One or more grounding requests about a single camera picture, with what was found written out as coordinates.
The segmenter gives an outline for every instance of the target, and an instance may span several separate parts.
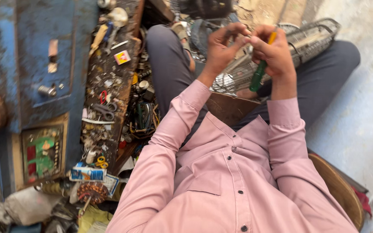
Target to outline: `shirt pocket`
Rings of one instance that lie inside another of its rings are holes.
[[[186,191],[207,192],[216,196],[221,195],[221,173],[206,172],[196,177]]]

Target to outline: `green screwdriver handle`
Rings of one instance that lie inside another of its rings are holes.
[[[264,60],[260,61],[257,70],[254,72],[253,77],[251,78],[250,91],[256,92],[260,87],[260,82],[264,75],[264,69],[267,67],[267,62]]]

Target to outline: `shirt cuff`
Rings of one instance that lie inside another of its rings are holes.
[[[211,96],[210,89],[202,82],[195,80],[189,87],[187,87],[179,97],[187,102],[189,105],[200,111],[208,98]]]
[[[270,124],[288,125],[300,123],[299,103],[297,97],[291,99],[267,101]]]

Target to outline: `sandal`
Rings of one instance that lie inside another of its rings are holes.
[[[171,29],[178,35],[179,40],[182,40],[184,38],[188,39],[187,32],[185,31],[185,28],[181,23],[176,23],[172,25]],[[189,51],[189,53],[191,53],[191,48],[189,47],[188,40],[181,44],[182,44],[183,49],[186,49]]]

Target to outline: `pink shirt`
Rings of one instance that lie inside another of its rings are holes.
[[[358,232],[308,159],[297,98],[238,132],[208,112],[179,149],[210,94],[196,80],[172,100],[107,233]]]

